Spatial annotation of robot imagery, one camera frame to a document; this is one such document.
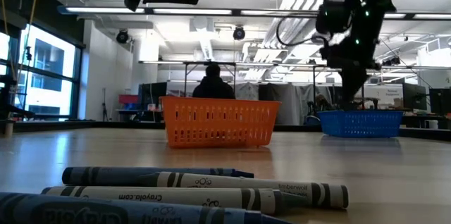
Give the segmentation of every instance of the plastic basket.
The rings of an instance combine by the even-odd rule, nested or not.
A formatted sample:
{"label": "plastic basket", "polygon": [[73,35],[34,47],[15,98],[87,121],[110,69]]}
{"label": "plastic basket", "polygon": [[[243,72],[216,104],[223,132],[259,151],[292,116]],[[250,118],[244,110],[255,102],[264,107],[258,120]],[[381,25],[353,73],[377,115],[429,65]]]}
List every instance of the plastic basket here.
{"label": "plastic basket", "polygon": [[168,144],[174,148],[265,146],[277,101],[162,97]]}
{"label": "plastic basket", "polygon": [[402,111],[325,111],[319,112],[321,127],[336,137],[396,137]]}

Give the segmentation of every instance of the orange basket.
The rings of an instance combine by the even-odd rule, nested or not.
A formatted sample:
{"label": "orange basket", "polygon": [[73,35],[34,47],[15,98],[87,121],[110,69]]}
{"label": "orange basket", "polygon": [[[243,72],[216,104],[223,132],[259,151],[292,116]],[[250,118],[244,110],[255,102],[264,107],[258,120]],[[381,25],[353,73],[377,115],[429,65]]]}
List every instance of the orange basket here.
{"label": "orange basket", "polygon": [[280,102],[162,97],[174,148],[266,146]]}

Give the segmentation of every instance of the person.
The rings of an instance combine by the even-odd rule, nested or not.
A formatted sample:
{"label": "person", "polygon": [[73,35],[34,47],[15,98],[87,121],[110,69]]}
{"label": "person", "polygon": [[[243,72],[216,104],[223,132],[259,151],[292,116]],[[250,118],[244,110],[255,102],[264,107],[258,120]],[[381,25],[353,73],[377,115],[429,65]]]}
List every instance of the person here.
{"label": "person", "polygon": [[205,77],[200,85],[194,89],[192,97],[195,98],[215,98],[215,99],[235,99],[233,88],[219,77],[221,69],[218,64],[211,64],[205,69]]}

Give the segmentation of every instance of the table surface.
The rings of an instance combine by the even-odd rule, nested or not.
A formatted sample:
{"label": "table surface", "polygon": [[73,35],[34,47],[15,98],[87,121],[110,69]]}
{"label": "table surface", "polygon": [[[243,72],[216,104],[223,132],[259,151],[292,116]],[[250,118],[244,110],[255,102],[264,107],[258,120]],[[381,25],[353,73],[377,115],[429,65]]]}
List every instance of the table surface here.
{"label": "table surface", "polygon": [[257,178],[346,185],[347,211],[296,209],[293,223],[451,223],[451,145],[275,132],[267,147],[169,149],[164,130],[92,128],[0,139],[0,191],[61,185],[67,166],[234,167]]}
{"label": "table surface", "polygon": [[403,116],[403,118],[416,118],[424,120],[448,120],[445,116]]}

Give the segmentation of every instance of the monitor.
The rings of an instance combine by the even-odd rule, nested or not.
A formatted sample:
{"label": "monitor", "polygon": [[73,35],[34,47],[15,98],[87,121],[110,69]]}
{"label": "monitor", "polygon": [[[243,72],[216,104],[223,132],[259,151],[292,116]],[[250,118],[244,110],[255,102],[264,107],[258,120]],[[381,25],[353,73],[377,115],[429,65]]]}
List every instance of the monitor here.
{"label": "monitor", "polygon": [[166,96],[167,82],[141,84],[138,89],[138,103],[146,109],[147,104],[159,105],[159,97]]}
{"label": "monitor", "polygon": [[451,113],[451,89],[429,89],[431,112],[439,115]]}
{"label": "monitor", "polygon": [[427,110],[426,88],[414,84],[402,83],[404,108]]}

